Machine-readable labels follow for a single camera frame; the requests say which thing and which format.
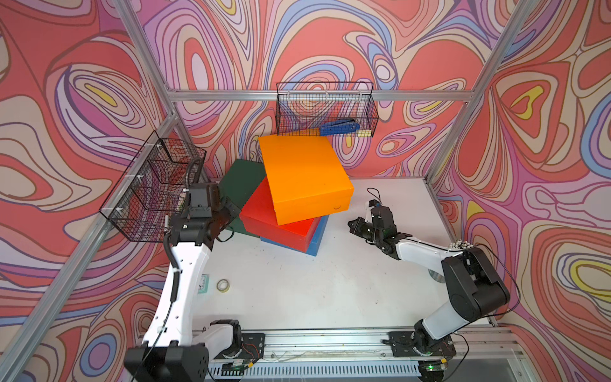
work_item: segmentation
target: green box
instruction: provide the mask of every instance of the green box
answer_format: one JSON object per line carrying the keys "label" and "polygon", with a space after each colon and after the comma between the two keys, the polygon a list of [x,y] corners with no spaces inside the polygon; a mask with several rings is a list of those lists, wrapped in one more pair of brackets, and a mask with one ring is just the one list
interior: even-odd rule
{"label": "green box", "polygon": [[[236,206],[242,209],[264,178],[265,167],[263,163],[238,159],[233,162],[231,168],[219,183],[221,197],[228,196]],[[258,237],[258,235],[250,233],[244,228],[244,223],[239,216],[229,224],[229,227],[233,228],[235,232]]]}

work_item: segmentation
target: masking tape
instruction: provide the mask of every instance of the masking tape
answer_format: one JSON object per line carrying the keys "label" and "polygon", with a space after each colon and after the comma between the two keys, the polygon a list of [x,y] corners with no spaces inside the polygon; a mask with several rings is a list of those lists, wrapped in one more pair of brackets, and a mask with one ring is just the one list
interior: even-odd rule
{"label": "masking tape", "polygon": [[216,289],[221,293],[225,293],[229,290],[229,281],[227,279],[219,280],[219,282],[216,283]]}

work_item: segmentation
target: blue box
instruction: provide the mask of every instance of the blue box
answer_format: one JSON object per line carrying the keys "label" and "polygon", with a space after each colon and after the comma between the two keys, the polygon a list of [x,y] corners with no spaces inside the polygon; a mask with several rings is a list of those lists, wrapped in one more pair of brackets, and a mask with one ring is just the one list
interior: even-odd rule
{"label": "blue box", "polygon": [[280,243],[276,243],[273,240],[266,239],[261,236],[261,241],[265,243],[274,244],[280,247],[284,247],[287,249],[292,249],[293,251],[305,253],[311,256],[316,256],[318,254],[318,248],[320,247],[320,242],[323,240],[324,228],[327,226],[327,220],[329,220],[329,215],[323,216],[320,218],[320,222],[318,222],[318,227],[316,227],[316,231],[314,231],[314,236],[312,236],[312,240],[310,241],[310,245],[307,248],[306,252],[297,251],[295,248],[287,247],[286,245],[282,245]]}

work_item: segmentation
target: wire basket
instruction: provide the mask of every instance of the wire basket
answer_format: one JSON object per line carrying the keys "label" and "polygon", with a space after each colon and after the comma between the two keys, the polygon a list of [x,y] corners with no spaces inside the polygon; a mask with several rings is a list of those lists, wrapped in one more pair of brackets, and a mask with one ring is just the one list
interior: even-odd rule
{"label": "wire basket", "polygon": [[277,83],[277,134],[372,137],[378,124],[372,90],[365,81]]}
{"label": "wire basket", "polygon": [[166,221],[185,201],[187,166],[205,156],[191,143],[159,138],[117,205],[108,214],[107,208],[100,212],[130,241],[162,242]]}

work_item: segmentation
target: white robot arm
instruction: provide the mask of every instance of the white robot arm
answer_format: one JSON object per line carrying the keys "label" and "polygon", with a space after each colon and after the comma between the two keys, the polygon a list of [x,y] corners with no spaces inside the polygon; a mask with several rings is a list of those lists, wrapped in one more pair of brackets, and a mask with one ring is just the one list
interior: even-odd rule
{"label": "white robot arm", "polygon": [[[194,179],[202,173],[203,158],[192,164],[198,162]],[[190,306],[214,240],[240,210],[228,198],[220,198],[214,182],[187,185],[185,191],[183,209],[171,218],[163,240],[170,268],[155,317],[142,345],[128,349],[123,362],[132,381],[202,381],[209,359],[222,351],[238,356],[243,346],[237,320],[214,321],[193,337]]]}
{"label": "white robot arm", "polygon": [[348,227],[389,257],[419,264],[445,278],[449,301],[414,325],[409,346],[420,355],[431,354],[450,333],[510,300],[509,291],[481,249],[443,248],[397,232],[392,212],[378,200],[369,202],[366,218],[352,220]]}

